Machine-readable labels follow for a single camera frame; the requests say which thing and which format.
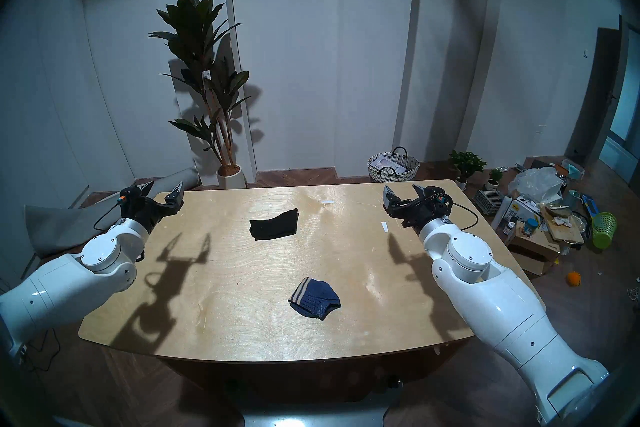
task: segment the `plastic bag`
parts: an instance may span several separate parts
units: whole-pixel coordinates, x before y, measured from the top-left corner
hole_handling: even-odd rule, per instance
[[[509,183],[509,195],[517,190],[525,198],[536,203],[550,203],[560,197],[562,180],[554,167],[530,168],[517,174]]]

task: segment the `cable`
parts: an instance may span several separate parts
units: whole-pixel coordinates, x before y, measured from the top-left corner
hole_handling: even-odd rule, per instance
[[[93,228],[95,230],[108,230],[108,229],[98,229],[96,227],[96,225],[98,225],[98,222],[101,221],[103,218],[105,218],[109,214],[109,212],[111,212],[111,210],[113,210],[116,206],[118,206],[117,203],[114,206],[112,206],[111,208],[109,208],[109,211],[107,211],[107,213],[105,213],[103,216],[101,216],[98,220],[95,221],[95,223],[93,224],[93,226],[94,226]]]
[[[57,346],[57,350],[55,353],[53,353],[53,355],[51,355],[51,358],[49,359],[49,363],[47,364],[47,368],[40,368],[37,367],[36,365],[33,364],[33,360],[31,360],[31,357],[28,354],[25,354],[25,358],[27,358],[29,360],[29,362],[31,363],[31,370],[28,370],[28,372],[33,372],[36,370],[40,370],[41,372],[48,372],[49,369],[51,368],[51,364],[53,363],[53,358],[56,357],[56,355],[60,352],[61,346],[60,346],[60,341],[57,339],[58,336],[56,335],[56,330],[55,329],[51,329],[53,331],[53,337],[56,338],[56,343],[58,344]]]
[[[42,352],[42,350],[44,349],[44,343],[46,342],[46,340],[47,340],[47,336],[48,336],[48,335],[49,335],[49,329],[47,329],[47,330],[44,332],[44,337],[42,338],[42,345],[40,346],[40,348],[39,348],[39,349],[38,349],[38,348],[36,348],[35,346],[33,346],[30,342],[28,342],[28,343],[27,343],[27,346],[29,346],[30,348],[35,349],[38,353],[41,353],[41,352]]]
[[[475,222],[473,222],[473,224],[471,224],[469,227],[465,227],[464,229],[460,229],[460,230],[467,230],[467,229],[470,229],[470,228],[472,228],[473,226],[475,226],[475,225],[478,223],[478,221],[480,220],[480,218],[478,217],[478,215],[476,215],[476,214],[475,214],[476,212],[474,212],[473,210],[468,209],[467,207],[464,207],[464,206],[462,206],[462,205],[459,205],[459,204],[457,204],[457,203],[455,203],[455,202],[452,202],[452,203],[453,203],[455,206],[457,206],[457,207],[464,208],[466,211],[468,211],[468,212],[472,213],[472,214],[473,214],[473,216],[474,216],[474,217],[476,217],[476,218],[475,218]]]

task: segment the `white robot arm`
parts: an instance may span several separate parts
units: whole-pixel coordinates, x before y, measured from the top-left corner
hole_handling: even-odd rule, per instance
[[[385,186],[385,210],[419,232],[436,283],[478,338],[533,391],[539,423],[562,419],[609,372],[574,353],[533,291],[494,260],[488,244],[449,221],[453,201],[443,189],[414,188],[418,199],[403,201]]]
[[[147,198],[153,182],[120,192],[122,218],[91,239],[79,254],[45,263],[23,283],[0,296],[0,346],[18,359],[24,344],[42,330],[79,321],[136,279],[149,234],[162,217],[183,205],[179,183],[165,204]]]

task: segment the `rolled mat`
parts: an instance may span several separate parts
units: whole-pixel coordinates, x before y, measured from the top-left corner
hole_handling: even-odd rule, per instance
[[[184,189],[192,189],[198,185],[198,172],[195,167],[186,168],[153,183],[149,197],[158,193],[169,193],[180,181]],[[31,246],[40,258],[60,253],[79,244],[85,243],[92,237],[101,234],[120,219],[120,209],[114,208],[118,194],[87,208],[43,208],[24,206],[24,221]]]

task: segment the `sock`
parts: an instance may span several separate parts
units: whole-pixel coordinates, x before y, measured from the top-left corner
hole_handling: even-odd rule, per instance
[[[256,241],[293,236],[298,229],[297,213],[297,208],[294,208],[269,220],[250,220],[249,232]]]

